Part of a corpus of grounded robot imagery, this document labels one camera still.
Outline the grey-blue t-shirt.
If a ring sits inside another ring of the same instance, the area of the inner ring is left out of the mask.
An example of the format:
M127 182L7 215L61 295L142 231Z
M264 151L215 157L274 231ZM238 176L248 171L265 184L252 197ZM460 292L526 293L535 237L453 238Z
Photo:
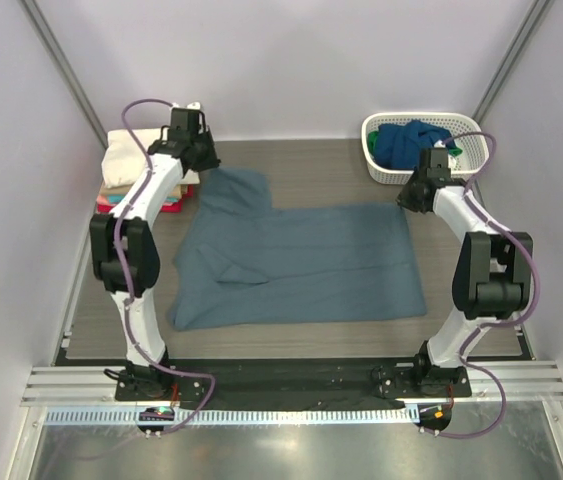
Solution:
M179 331L427 312L395 203L278 209L266 177L253 170L211 171L174 264L170 320Z

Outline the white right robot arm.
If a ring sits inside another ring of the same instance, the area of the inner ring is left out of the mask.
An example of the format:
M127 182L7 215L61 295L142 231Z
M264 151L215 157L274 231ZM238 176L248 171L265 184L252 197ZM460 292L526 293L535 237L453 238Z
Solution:
M512 316L529 309L536 272L533 240L502 226L478 204L467 182L452 176L443 147L420 152L397 203L411 212L435 214L461 242L451 284L453 309L423 343L413 367L400 375L417 393L446 393L467 379L469 353L485 334L508 327Z

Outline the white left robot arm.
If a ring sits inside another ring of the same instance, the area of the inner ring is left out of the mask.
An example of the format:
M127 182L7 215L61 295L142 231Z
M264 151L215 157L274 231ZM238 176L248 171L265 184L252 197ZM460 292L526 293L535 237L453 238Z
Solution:
M127 346L124 368L104 374L118 387L154 400L165 398L179 378L215 384L210 374L171 367L157 325L154 287L161 263L153 224L169 192L188 172L220 164L201 104L167 106L170 120L150 145L142 143L128 122L123 124L143 157L143 171L120 203L93 215L89 225L94 275L119 311Z

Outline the beige folded t-shirt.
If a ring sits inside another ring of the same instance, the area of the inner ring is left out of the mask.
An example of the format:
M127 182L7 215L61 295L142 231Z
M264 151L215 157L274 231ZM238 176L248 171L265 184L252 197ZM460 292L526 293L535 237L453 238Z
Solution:
M193 171L189 171L184 177L183 180L172 190L172 192L168 195L168 197L177 197L182 198L187 194L192 194L193 185L198 185L200 183L199 174ZM131 190L131 185L123 185L119 187L105 187L104 185L101 186L99 195L108 196L108 195L122 195L123 197Z

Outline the white perforated plastic basket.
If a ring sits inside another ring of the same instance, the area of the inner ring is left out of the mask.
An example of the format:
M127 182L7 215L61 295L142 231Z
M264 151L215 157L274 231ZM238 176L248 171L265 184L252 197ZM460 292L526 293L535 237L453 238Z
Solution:
M404 185L419 165L422 149L448 152L452 176L467 181L487 162L490 150L480 126L449 112L382 112L361 126L362 150L370 176L385 185Z

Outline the white folded t-shirt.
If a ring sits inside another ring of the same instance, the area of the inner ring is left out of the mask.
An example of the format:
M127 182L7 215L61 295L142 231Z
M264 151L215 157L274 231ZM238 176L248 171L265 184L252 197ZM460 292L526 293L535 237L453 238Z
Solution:
M104 186L118 188L134 184L147 165L144 153L125 129L109 131L107 143L101 162Z

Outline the teal folded t-shirt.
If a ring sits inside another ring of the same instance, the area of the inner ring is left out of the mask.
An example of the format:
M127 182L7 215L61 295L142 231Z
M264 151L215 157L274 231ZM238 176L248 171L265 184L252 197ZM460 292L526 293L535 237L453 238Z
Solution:
M116 205L118 203L120 203L123 200L123 196L122 195L108 195L105 196L105 199L108 203L112 204L112 205ZM172 205L172 204L176 204L180 201L179 198L177 197L167 197L163 204L164 205Z

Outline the right aluminium corner post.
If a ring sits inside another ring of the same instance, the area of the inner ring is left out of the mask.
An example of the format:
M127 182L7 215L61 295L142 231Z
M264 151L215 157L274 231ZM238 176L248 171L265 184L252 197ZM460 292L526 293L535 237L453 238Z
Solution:
M487 117L488 112L519 64L522 55L530 45L553 4L553 0L534 0L530 3L528 11L523 16L519 27L473 112L472 118L477 123L481 124Z

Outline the aluminium corner post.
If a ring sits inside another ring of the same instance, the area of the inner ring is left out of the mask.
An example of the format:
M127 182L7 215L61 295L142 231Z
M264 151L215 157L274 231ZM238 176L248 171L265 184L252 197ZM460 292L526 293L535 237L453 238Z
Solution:
M38 5L38 2L35 0L18 0L17 3L24 12L33 31L37 35L49 59L63 80L87 125L90 127L98 142L103 147L106 147L107 136L102 122L95 112L87 93L79 81L76 72L60 45L60 42L54 34L52 27Z
M528 11L523 16L519 27L473 112L472 118L477 123L481 124L487 117L488 112L519 64L522 55L530 45L553 4L553 0L534 0L530 3Z

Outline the left aluminium corner post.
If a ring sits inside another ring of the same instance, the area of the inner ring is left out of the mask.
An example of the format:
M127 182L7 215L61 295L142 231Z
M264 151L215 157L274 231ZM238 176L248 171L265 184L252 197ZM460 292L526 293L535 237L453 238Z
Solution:
M38 2L35 0L18 0L17 3L24 12L33 31L37 35L49 59L63 80L87 125L90 127L98 142L103 147L106 147L107 136L102 122L95 112L87 93L79 81L76 72L60 45L60 42L54 34L52 27L38 5Z

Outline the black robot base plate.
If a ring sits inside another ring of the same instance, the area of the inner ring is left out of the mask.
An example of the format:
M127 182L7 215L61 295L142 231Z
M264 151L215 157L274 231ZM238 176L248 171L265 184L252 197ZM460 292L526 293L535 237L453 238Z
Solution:
M463 367L412 358L193 359L180 375L152 367L104 371L121 402L175 401L185 409L356 411L397 409L408 399L468 398Z

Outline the aluminium frame rail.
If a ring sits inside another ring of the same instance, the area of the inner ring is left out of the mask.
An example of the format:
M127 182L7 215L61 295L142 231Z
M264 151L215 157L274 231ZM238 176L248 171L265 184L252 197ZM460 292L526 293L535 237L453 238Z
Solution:
M104 366L40 367L30 374L22 401L25 404L88 404L118 401L116 384L105 376ZM563 400L563 381L553 361L477 362L466 370L472 394L468 398L424 402L486 400Z

